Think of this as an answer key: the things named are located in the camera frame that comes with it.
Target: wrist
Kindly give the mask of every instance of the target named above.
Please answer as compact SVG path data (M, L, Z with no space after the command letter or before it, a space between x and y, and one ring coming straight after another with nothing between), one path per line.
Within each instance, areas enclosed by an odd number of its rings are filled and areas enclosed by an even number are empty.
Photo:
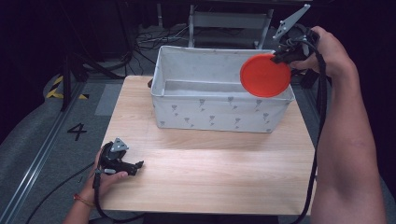
M89 203L95 203L93 189L83 189L78 195Z
M341 62L328 62L327 75L333 79L351 79L359 77L358 69L350 58L346 58Z
M81 197L79 194L75 194L73 195L73 199L75 201L75 203L80 203L85 205L85 207L93 209L95 207L95 204L92 202L89 202L87 200L85 200L83 197Z

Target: person's right arm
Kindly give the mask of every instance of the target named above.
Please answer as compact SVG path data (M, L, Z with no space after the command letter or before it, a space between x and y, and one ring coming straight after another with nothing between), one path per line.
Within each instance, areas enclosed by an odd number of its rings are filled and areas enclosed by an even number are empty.
M332 78L332 102L318 142L312 223L386 223L375 141L361 98L359 74L343 45L320 27L318 51ZM291 66L318 72L315 56Z

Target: hand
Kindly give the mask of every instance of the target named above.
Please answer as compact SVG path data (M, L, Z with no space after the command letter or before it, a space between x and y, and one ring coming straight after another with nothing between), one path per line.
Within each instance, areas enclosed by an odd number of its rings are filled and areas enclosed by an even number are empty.
M347 51L344 46L334 35L318 26L312 28L312 31L320 36L318 51L326 62L326 74L329 77L342 74L343 71L350 69L351 67L356 70L355 64L347 55ZM309 56L305 61L295 61L290 63L290 66L296 69L311 68L315 72L319 72L318 60L315 53Z
M88 202L92 202L92 203L94 203L94 189L92 188L94 172L95 172L95 169L99 162L101 152L102 152L102 148L96 154L95 163L92 167L92 170L90 171L90 174L88 175L88 180L85 183L84 188L82 189L81 193L79 194L79 196L81 196L81 198L83 198L84 200L86 200ZM127 176L128 176L128 173L125 171L118 172L114 175L101 174L99 197L102 197L103 195L105 195L114 183L118 182L119 180L121 180Z

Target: bracelet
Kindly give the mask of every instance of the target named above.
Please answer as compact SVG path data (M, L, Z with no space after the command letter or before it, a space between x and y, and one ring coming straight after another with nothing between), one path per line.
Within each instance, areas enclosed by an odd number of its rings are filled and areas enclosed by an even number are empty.
M90 202L88 202L88 201L85 201L84 199L82 199L78 194L75 194L75 195L73 195L73 199L74 200L78 200L78 201L80 201L80 202L82 202L82 203L85 203L85 204L87 204L89 207L91 207L91 208L94 208L95 207L95 204L94 203L90 203Z

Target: metal stand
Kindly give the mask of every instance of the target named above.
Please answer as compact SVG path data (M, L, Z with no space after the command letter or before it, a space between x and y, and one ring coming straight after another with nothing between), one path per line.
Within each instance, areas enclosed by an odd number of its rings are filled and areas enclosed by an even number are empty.
M195 6L191 5L189 48L194 48L194 27L224 27L262 30L260 41L256 45L256 49L262 49L273 12L273 9L269 9L266 14L200 12L195 11Z

